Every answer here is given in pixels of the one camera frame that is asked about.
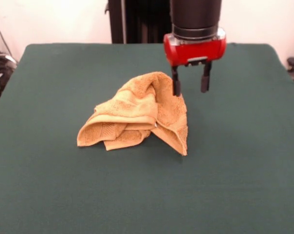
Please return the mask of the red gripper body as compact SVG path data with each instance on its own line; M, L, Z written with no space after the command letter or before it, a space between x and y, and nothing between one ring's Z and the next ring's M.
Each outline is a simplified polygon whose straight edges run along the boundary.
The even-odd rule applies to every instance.
M216 39L182 43L173 34L164 36L165 55L172 67L188 65L194 62L214 61L220 59L226 49L226 36Z

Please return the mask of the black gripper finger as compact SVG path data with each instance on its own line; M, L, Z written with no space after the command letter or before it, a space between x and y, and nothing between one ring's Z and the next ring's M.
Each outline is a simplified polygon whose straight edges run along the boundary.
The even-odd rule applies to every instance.
M206 93L209 90L211 68L212 68L212 62L207 61L204 64L203 75L201 78L201 92L202 93Z
M177 66L172 66L171 71L172 71L172 82L173 82L173 95L174 96L179 96L181 94L181 84L179 81L178 77L178 71L177 71Z

